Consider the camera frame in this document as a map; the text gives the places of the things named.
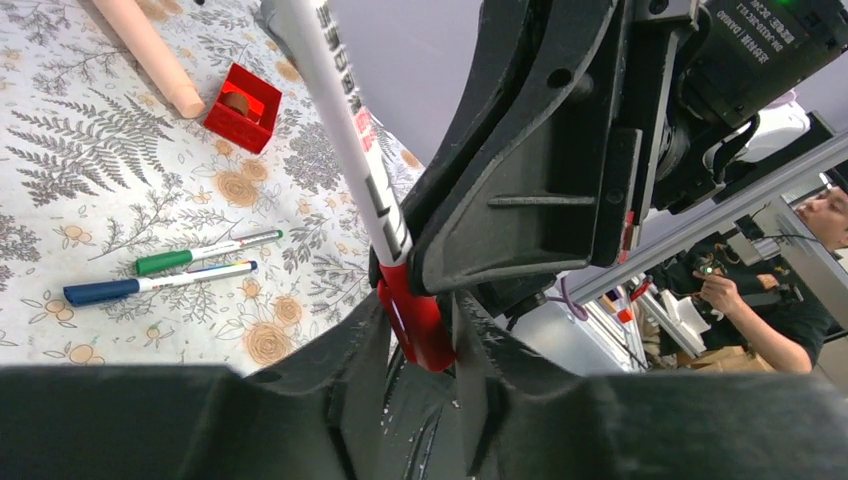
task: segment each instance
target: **blue marker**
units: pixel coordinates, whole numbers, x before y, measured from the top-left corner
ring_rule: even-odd
[[[68,303],[74,307],[84,307],[95,303],[120,300],[135,293],[159,290],[160,288],[180,287],[192,283],[217,280],[220,278],[245,275],[259,268],[253,261],[239,262],[232,265],[202,268],[190,272],[179,273],[159,278],[130,278],[114,282],[89,283],[73,285],[62,289]]]

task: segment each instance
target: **marker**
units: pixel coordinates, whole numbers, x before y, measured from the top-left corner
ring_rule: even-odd
[[[271,36],[288,47],[359,210],[382,279],[377,293],[410,363],[430,371],[456,354],[436,299],[410,292],[412,236],[389,183],[371,114],[362,103],[338,25],[326,0],[262,2]]]
[[[197,282],[245,275],[257,268],[259,268],[259,265],[251,260],[232,265],[202,268],[200,270],[160,278],[130,278],[127,280],[115,280],[113,282],[73,285],[63,288],[62,292],[65,294],[68,303],[72,306],[84,307],[95,303],[120,300],[135,293],[149,292],[159,290],[160,288],[179,287]]]
[[[246,248],[262,245],[263,243],[276,242],[283,238],[282,230],[272,230],[265,233],[257,233],[247,237],[237,238],[226,242],[216,243],[208,247],[180,250],[178,252],[160,253],[150,257],[139,258],[135,261],[135,271],[139,275],[150,275],[169,268],[187,265],[196,260],[237,252]]]

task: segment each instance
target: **table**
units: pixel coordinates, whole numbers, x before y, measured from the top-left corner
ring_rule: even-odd
[[[138,0],[211,105],[232,62],[283,92],[252,155],[179,117],[94,7],[0,0],[0,363],[221,363],[247,374],[337,324],[369,291],[369,241],[297,70],[258,3]],[[422,167],[382,127],[397,194]],[[282,240],[192,267],[257,274],[71,308],[66,285],[144,255],[269,229]]]

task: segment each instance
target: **brown round object in box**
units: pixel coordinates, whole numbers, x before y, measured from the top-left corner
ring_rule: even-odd
[[[250,111],[250,103],[247,101],[247,97],[238,92],[227,92],[221,95],[221,103],[230,107],[242,117],[246,117],[247,112]]]

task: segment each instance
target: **red box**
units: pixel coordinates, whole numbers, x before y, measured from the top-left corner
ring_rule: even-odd
[[[230,92],[238,92],[247,97],[250,109],[247,117],[221,103],[221,97]],[[234,63],[215,98],[215,104],[203,121],[203,126],[258,154],[271,140],[282,98],[282,92]]]

